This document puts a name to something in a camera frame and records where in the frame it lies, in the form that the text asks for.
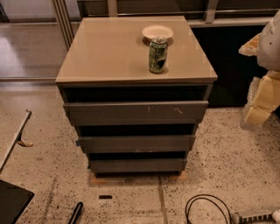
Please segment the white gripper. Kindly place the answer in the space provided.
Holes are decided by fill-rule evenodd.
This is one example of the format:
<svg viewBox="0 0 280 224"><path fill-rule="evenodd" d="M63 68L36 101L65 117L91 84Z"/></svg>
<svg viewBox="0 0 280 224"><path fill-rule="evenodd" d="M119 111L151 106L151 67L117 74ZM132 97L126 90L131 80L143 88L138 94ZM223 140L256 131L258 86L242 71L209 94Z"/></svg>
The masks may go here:
<svg viewBox="0 0 280 224"><path fill-rule="evenodd" d="M244 122L254 126L263 125L280 105L280 72L268 71L261 78L253 99L253 107L245 110Z"/></svg>

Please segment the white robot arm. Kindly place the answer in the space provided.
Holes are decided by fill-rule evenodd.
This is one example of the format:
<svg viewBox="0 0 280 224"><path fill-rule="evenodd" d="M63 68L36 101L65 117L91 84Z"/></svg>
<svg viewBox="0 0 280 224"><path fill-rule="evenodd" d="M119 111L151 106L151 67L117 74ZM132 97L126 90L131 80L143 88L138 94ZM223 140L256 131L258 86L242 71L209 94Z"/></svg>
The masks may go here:
<svg viewBox="0 0 280 224"><path fill-rule="evenodd" d="M251 81L242 111L241 126L253 130L280 106L280 10L261 33L240 47L239 54L256 56L257 64L267 70L262 78Z"/></svg>

